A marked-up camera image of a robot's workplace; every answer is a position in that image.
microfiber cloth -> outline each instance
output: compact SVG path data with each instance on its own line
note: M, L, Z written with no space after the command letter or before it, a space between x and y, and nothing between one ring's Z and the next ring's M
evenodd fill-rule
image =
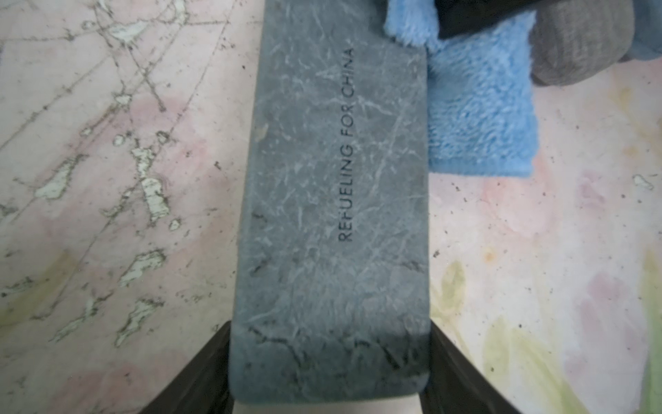
M385 31L428 52L432 172L475 176L532 173L538 123L532 103L526 11L451 39L438 38L434 0L389 0Z
M652 60L662 56L662 0L634 0L634 18L628 57Z

fuzzy blue fabric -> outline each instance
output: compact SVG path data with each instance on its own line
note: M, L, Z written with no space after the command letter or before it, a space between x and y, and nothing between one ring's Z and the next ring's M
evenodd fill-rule
M634 40L628 57L652 60L662 56L662 0L634 0Z
M434 0L389 0L385 31L428 51L430 170L527 177L538 151L528 35L535 12L438 38Z

black fabric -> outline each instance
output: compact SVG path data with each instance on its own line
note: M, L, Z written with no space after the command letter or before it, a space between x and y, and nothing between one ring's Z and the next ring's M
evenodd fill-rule
M435 0L439 38L476 32L520 11L554 0Z

pink marble surface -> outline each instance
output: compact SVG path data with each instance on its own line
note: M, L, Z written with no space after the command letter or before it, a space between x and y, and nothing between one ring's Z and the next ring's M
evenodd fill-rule
M135 413L230 318L262 7L0 0L3 413ZM527 413L631 414L662 62L535 99L533 178L430 176L432 316Z

gray fabric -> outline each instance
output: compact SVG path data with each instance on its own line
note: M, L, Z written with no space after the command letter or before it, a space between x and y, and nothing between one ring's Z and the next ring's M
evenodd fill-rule
M533 75L571 85L616 63L634 37L632 0L566 0L541 7L531 31Z
M628 57L652 60L662 56L662 0L634 0L635 32Z

